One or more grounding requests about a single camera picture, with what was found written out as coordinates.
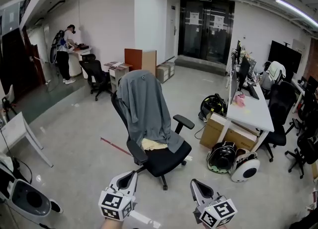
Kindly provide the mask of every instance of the television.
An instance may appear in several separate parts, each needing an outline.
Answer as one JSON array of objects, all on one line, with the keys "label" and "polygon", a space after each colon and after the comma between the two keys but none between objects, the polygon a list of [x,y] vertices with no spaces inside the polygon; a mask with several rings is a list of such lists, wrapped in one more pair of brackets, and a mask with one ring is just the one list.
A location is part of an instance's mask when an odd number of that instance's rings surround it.
[{"label": "television", "polygon": [[302,55],[299,52],[272,41],[268,61],[277,61],[285,67],[286,71],[297,73],[301,58]]}]

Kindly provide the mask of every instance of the white shirt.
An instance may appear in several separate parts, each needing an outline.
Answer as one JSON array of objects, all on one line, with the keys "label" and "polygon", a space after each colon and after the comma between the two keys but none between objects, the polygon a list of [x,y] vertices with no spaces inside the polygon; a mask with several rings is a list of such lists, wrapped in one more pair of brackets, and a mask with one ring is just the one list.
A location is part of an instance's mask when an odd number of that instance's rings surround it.
[{"label": "white shirt", "polygon": [[59,51],[61,51],[61,52],[69,52],[69,50],[68,50],[68,47],[69,47],[68,39],[72,39],[73,40],[73,33],[69,29],[67,29],[64,32],[64,40],[66,41],[67,48],[65,48],[65,46],[61,46]]}]

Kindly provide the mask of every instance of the pink object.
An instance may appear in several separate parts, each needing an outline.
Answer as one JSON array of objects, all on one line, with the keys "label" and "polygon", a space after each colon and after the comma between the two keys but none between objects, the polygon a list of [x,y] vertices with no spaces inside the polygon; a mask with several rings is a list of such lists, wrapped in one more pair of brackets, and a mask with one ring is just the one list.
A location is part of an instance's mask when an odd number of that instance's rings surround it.
[{"label": "pink object", "polygon": [[244,107],[244,97],[242,95],[236,95],[234,97],[234,102],[237,104],[239,107]]}]

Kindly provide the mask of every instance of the door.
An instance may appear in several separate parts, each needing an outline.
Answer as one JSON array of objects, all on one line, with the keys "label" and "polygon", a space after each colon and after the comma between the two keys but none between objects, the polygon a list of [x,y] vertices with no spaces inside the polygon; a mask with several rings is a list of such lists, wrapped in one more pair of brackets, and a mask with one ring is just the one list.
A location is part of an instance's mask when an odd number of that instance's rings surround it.
[{"label": "door", "polygon": [[174,38],[175,38],[175,5],[168,2],[167,6],[167,30],[166,30],[166,60],[174,57]]},{"label": "door", "polygon": [[228,0],[181,0],[178,53],[226,64],[233,12],[234,2]]}]

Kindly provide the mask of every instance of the ceiling light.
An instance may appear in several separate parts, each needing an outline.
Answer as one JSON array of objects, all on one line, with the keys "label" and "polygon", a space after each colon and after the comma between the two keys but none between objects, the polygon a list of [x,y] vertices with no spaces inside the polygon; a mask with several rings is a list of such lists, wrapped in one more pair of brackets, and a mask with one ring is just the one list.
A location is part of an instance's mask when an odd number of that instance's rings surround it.
[{"label": "ceiling light", "polygon": [[55,9],[57,9],[58,7],[60,7],[61,5],[63,5],[65,3],[65,0],[60,0],[59,2],[57,2],[54,6],[52,6],[47,13],[51,13],[53,12]]},{"label": "ceiling light", "polygon": [[305,14],[303,11],[299,10],[298,8],[294,7],[293,5],[287,3],[286,1],[283,0],[276,0],[277,3],[282,4],[283,6],[289,8],[290,10],[296,12],[297,14],[301,15],[303,18],[308,20],[311,24],[315,25],[318,27],[318,22],[316,22],[314,19],[309,17],[307,14]]}]

